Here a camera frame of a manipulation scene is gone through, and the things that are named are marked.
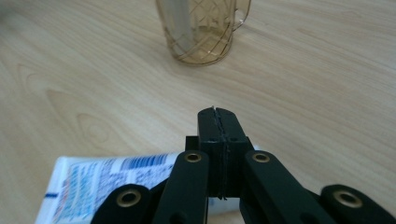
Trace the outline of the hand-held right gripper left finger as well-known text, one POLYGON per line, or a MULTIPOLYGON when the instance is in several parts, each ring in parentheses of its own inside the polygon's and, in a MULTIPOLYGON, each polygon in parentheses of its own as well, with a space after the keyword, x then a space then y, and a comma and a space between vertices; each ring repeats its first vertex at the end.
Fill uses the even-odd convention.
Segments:
POLYGON ((196 135, 186 137, 186 150, 203 151, 209 158, 208 196, 224 198, 224 136, 219 111, 209 107, 197 115, 196 135))

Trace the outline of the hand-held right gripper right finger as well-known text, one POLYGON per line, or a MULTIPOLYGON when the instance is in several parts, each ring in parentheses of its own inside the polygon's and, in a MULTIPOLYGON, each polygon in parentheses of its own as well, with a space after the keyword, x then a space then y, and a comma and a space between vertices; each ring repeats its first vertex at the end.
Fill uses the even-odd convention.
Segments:
POLYGON ((216 119, 222 143, 219 170, 219 198, 236 198, 243 186, 245 154, 252 149, 235 113, 216 109, 216 119))

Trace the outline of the amber transparent cup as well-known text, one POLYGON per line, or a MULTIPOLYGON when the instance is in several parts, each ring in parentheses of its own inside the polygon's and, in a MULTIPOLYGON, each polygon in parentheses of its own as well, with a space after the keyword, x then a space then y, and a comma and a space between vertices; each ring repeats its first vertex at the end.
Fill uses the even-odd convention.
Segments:
POLYGON ((233 32, 248 17, 251 0, 155 0, 166 45, 181 63, 206 65, 223 59, 233 32))

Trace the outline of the white blue toothpaste tube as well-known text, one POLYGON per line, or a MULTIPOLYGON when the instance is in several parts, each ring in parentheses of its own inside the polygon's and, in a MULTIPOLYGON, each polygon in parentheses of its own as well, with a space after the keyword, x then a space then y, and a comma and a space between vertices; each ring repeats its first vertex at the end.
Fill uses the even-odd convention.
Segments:
POLYGON ((176 153, 132 157, 60 157, 35 224, 90 224, 114 189, 136 184, 151 189, 169 177, 176 153))

